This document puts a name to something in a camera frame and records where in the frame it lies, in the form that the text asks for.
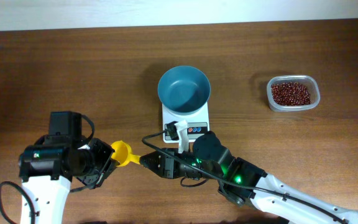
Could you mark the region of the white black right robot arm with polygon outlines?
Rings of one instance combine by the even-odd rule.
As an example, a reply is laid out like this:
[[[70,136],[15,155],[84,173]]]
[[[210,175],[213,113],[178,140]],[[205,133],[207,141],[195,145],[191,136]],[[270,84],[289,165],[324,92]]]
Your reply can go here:
[[[358,210],[333,205],[294,189],[274,175],[234,157],[212,131],[193,143],[192,152],[159,148],[142,142],[154,151],[140,163],[165,179],[216,180],[218,192],[231,203],[248,205],[283,218],[286,223],[358,223]]]

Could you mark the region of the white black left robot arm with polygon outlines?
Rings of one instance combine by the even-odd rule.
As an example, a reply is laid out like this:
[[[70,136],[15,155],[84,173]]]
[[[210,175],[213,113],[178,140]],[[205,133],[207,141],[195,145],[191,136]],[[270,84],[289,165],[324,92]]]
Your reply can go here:
[[[94,127],[81,113],[52,112],[48,133],[20,155],[21,223],[61,223],[68,195],[102,186],[118,166],[109,144],[83,135],[83,121]]]

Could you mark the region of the yellow measuring scoop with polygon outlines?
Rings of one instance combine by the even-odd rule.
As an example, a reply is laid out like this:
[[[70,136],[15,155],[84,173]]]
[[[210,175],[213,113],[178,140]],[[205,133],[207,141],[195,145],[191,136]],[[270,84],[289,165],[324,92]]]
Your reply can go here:
[[[129,163],[140,164],[140,156],[133,154],[130,145],[124,141],[116,141],[111,144],[114,152],[111,155],[111,159],[117,161],[118,167],[124,167]]]

